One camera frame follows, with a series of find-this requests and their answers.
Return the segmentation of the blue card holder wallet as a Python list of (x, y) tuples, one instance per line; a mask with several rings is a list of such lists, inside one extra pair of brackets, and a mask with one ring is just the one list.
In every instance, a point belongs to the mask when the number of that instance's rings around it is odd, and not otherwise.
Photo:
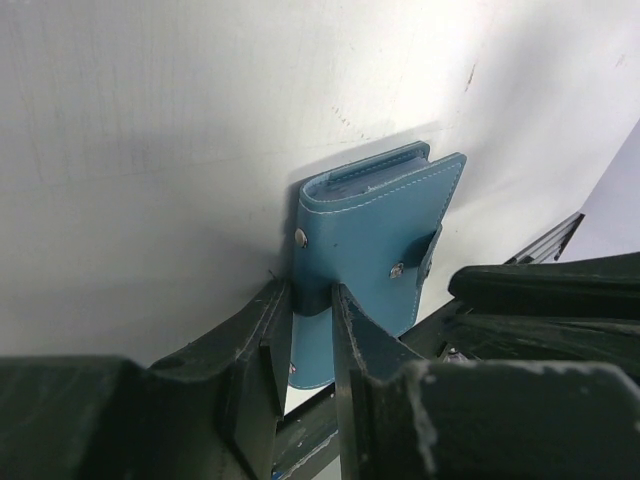
[(417, 141), (337, 167), (299, 189), (291, 282), (289, 383), (334, 380), (331, 291), (344, 284), (377, 324), (398, 337), (416, 322), (423, 284), (466, 163), (428, 159)]

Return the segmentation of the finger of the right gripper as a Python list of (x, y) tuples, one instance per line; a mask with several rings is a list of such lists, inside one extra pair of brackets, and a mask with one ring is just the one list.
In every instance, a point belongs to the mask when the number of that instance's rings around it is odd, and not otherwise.
[(489, 313), (637, 313), (639, 255), (467, 266), (453, 275), (449, 293)]
[(639, 323), (603, 318), (455, 315), (443, 336), (464, 355), (481, 360), (639, 363)]

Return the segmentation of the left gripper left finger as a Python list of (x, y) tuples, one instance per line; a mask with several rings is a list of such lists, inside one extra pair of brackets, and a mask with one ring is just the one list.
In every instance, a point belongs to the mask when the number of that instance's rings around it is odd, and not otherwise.
[(150, 367), (118, 356), (1, 362), (5, 479), (267, 479), (283, 417), (291, 289)]

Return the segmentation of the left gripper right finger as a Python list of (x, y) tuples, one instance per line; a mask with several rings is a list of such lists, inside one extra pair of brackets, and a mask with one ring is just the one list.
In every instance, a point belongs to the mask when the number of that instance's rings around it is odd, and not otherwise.
[(332, 289), (346, 479), (635, 479), (639, 388), (594, 362), (432, 362)]

